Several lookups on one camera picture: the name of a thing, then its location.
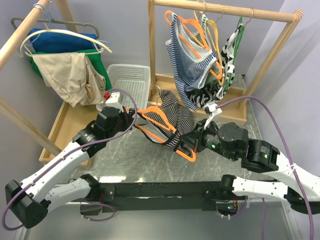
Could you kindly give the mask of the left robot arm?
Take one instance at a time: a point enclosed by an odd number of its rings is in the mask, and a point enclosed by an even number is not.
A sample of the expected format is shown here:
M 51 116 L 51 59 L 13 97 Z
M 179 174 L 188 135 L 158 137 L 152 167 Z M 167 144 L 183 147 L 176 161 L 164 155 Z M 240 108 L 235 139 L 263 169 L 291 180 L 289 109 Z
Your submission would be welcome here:
M 131 111 L 128 113 L 124 107 L 105 107 L 47 165 L 21 182 L 14 179 L 8 182 L 5 186 L 6 207 L 1 219 L 3 228 L 7 231 L 19 229 L 19 226 L 7 226 L 8 211 L 18 218 L 20 227 L 30 229 L 39 224 L 61 200 L 59 195 L 50 192 L 52 188 L 62 177 L 105 148 L 109 141 L 131 130 L 137 119 L 137 108 Z

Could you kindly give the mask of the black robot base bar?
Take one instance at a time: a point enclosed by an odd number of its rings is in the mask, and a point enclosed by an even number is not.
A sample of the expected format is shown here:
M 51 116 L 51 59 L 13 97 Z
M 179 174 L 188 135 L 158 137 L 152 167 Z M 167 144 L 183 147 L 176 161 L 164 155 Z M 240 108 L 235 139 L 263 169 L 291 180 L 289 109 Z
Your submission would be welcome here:
M 101 202 L 117 211 L 187 210 L 215 211 L 217 202 L 244 200 L 219 181 L 101 183 L 77 200 Z

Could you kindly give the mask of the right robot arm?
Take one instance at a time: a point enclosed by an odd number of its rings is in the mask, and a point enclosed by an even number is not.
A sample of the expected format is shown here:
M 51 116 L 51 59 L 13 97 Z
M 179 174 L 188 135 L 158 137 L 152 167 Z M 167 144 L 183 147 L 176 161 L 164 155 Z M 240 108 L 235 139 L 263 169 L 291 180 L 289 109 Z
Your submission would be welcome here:
M 320 178 L 290 163 L 278 148 L 264 140 L 249 138 L 248 131 L 234 122 L 218 127 L 205 127 L 201 120 L 189 133 L 181 136 L 182 146 L 194 155 L 209 149 L 253 173 L 273 178 L 273 181 L 248 180 L 230 174 L 222 176 L 213 191 L 218 199 L 235 196 L 266 198 L 288 202 L 291 209 L 313 215 L 320 212 Z

